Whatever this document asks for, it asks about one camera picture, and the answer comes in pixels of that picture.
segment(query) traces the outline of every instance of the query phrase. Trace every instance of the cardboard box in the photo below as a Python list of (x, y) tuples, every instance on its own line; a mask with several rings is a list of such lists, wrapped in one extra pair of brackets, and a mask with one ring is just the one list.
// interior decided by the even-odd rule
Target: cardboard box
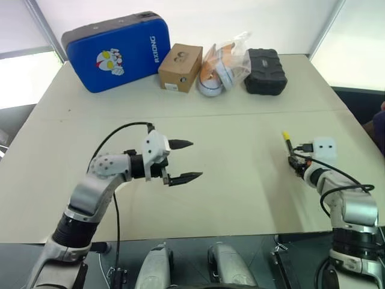
[(188, 92), (202, 65), (201, 46), (175, 44), (158, 69), (161, 87)]

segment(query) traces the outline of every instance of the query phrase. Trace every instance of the white wall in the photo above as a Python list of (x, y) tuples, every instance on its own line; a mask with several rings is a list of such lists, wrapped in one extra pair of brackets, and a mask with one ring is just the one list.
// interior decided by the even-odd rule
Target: white wall
[(56, 37), (82, 25), (152, 10), (162, 16), (171, 43), (210, 47), (243, 32), (252, 48), (308, 53), (336, 0), (37, 0)]
[(0, 0), (0, 53), (47, 45), (22, 0)]
[(385, 0), (347, 0), (312, 60), (332, 86), (385, 90)]

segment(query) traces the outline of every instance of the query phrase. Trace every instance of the table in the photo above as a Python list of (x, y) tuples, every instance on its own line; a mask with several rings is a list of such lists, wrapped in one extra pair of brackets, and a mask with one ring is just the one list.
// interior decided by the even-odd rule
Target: table
[[(159, 88), (153, 75), (91, 94), (66, 63), (0, 163), (3, 243), (39, 243), (53, 232), (89, 158), (121, 124), (147, 120), (194, 146), (173, 151), (172, 175), (203, 171), (177, 187), (135, 180), (117, 191), (122, 240), (313, 232), (330, 229), (319, 196), (287, 164), (281, 132), (294, 145), (332, 136), (337, 166), (376, 186), (385, 225), (385, 161), (305, 56), (282, 55), (288, 85), (280, 96), (242, 85), (216, 98)], [(115, 135), (104, 152), (140, 149), (144, 128)], [(93, 241), (116, 238), (111, 205)]]

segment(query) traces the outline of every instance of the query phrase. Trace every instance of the blue bag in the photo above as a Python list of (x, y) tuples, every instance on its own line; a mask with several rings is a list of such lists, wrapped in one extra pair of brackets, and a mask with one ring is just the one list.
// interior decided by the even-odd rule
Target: blue bag
[(79, 27), (61, 42), (91, 92), (158, 73), (170, 51), (167, 24), (151, 11)]

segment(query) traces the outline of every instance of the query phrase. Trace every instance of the clear plastic bag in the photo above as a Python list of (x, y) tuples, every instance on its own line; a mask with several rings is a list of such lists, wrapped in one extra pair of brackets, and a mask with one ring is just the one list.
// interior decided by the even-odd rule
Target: clear plastic bag
[(217, 96), (243, 81), (251, 72), (245, 41), (250, 33), (243, 32), (233, 40), (214, 44), (203, 59), (198, 89), (206, 96)]

